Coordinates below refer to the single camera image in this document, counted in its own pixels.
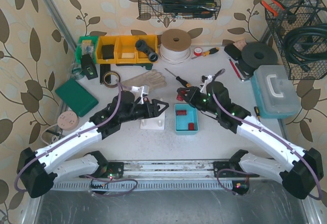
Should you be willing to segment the black orange flathead screwdriver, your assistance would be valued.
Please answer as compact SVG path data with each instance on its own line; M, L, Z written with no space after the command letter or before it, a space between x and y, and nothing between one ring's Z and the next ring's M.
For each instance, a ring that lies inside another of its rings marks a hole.
M165 68L165 70L168 72L168 73L170 73L172 76L174 76L175 77L175 79L183 86L183 87L186 87L186 88L188 88L188 87L191 87L191 84L188 82L188 81L186 81L186 80L184 80L184 79L182 79L180 76L177 76L177 75L175 75L175 74L173 74L171 71L169 71L167 68Z

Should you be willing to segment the teal spring tray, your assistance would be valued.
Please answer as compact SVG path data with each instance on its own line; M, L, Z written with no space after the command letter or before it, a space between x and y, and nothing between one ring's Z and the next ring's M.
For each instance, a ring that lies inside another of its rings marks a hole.
M186 116L177 116L177 110L187 110ZM189 131L188 124L194 123L195 130ZM175 104L175 132L177 135L195 135L199 130L197 110L188 104Z

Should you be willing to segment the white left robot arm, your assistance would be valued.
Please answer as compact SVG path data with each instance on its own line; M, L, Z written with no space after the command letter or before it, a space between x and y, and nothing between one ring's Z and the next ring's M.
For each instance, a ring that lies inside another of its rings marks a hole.
M106 175L107 159L99 152L71 157L120 130L125 122L159 117L169 104L158 99L139 103L130 91L121 91L104 109L89 121L57 142L35 151L27 148L20 153L14 187L37 198L52 189L54 184L71 178Z

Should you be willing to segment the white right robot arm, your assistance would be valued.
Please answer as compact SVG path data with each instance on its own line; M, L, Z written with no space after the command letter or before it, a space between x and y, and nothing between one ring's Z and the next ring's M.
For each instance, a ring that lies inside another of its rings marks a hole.
M202 88L182 87L177 93L191 107L210 113L220 126L247 138L270 155L267 159L238 150L229 160L228 171L274 180L300 200L308 196L322 199L320 180L324 173L318 150L306 150L265 127L248 110L231 101L221 82L211 81Z

